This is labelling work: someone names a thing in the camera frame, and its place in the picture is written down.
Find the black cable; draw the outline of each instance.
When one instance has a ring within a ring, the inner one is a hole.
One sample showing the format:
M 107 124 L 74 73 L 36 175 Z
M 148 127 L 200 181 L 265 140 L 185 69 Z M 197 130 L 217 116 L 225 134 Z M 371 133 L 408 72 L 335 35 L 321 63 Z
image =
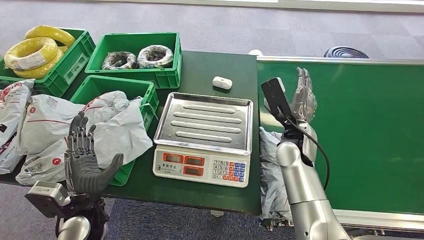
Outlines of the black cable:
M 324 190 L 325 190 L 327 188 L 327 185 L 329 184 L 329 180 L 330 180 L 330 162 L 329 162 L 329 159 L 327 157 L 326 152 L 324 151 L 323 147 L 318 143 L 318 141 L 315 140 L 311 135 L 307 134 L 303 129 L 301 129 L 296 124 L 294 124 L 290 120 L 290 118 L 286 117 L 286 119 L 287 119 L 287 121 L 291 125 L 293 125 L 293 127 L 295 127 L 297 130 L 301 131 L 308 139 L 310 139 L 318 147 L 318 149 L 321 151 L 322 155 L 324 156 L 325 164 L 327 166 L 327 171 L 326 171 L 326 176 L 325 176 L 325 183 L 324 183 Z

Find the gray robotic hand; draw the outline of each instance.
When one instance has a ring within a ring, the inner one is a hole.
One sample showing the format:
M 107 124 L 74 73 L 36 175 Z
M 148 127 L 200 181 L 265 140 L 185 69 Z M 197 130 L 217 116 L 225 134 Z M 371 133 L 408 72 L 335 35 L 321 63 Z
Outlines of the gray robotic hand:
M 73 194 L 100 194 L 122 167 L 124 154 L 117 153 L 104 171 L 99 169 L 94 151 L 94 130 L 92 125 L 87 133 L 88 117 L 80 112 L 72 120 L 67 137 L 68 150 L 65 153 L 66 185 Z

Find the yellow wire coil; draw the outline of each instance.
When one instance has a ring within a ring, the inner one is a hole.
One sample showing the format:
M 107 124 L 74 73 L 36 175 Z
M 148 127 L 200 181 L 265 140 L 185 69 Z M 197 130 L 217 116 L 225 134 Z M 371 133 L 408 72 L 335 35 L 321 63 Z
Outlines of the yellow wire coil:
M 25 71 L 14 70 L 13 72 L 18 77 L 24 78 L 24 79 L 42 79 L 46 76 L 46 74 L 50 71 L 50 69 L 52 69 L 53 66 L 55 66 L 55 64 L 61 59 L 63 55 L 64 53 L 61 50 L 58 50 L 56 57 L 43 66 L 40 66 L 35 69 L 31 69 L 31 70 L 25 70 Z
M 32 39 L 37 37 L 52 38 L 58 42 L 63 43 L 67 48 L 70 48 L 75 42 L 75 38 L 68 32 L 53 26 L 40 25 L 29 30 L 25 39 Z
M 55 40 L 35 37 L 11 47 L 4 55 L 4 64 L 16 71 L 31 70 L 51 62 L 57 55 L 58 45 Z

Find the white plastic mailer bag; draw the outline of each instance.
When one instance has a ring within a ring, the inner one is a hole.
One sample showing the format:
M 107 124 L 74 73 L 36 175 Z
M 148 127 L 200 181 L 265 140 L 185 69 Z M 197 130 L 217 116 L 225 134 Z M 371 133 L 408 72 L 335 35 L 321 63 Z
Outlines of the white plastic mailer bag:
M 27 79 L 10 84 L 0 90 L 0 146 L 9 141 L 16 133 L 33 86 L 34 79 Z
M 21 155 L 41 153 L 66 137 L 72 119 L 84 107 L 45 94 L 31 96 L 29 103 L 17 130 L 17 152 Z
M 26 156 L 25 162 L 16 175 L 22 185 L 34 185 L 38 180 L 61 182 L 65 175 L 65 150 L 68 149 L 66 137 L 62 137 L 44 151 Z
M 13 135 L 11 139 L 0 148 L 0 174 L 10 174 L 18 165 L 22 156 L 16 152 L 18 138 Z
M 90 126 L 97 123 L 106 123 L 112 117 L 128 108 L 130 101 L 122 91 L 111 91 L 91 100 L 82 109 L 88 117 L 87 131 Z
M 282 133 L 267 132 L 263 127 L 259 128 L 261 219 L 293 219 L 283 173 L 276 158 L 281 136 Z
M 141 101 L 132 100 L 127 109 L 107 122 L 96 124 L 94 151 L 99 168 L 107 168 L 117 153 L 123 153 L 123 164 L 128 164 L 153 146 L 140 112 Z

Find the stainless steel tray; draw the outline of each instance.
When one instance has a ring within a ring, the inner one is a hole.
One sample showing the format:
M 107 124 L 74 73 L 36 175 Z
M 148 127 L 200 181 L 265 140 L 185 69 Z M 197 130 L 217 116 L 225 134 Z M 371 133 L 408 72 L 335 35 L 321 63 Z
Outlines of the stainless steel tray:
M 250 100 L 172 92 L 153 141 L 246 156 L 252 152 L 252 121 Z

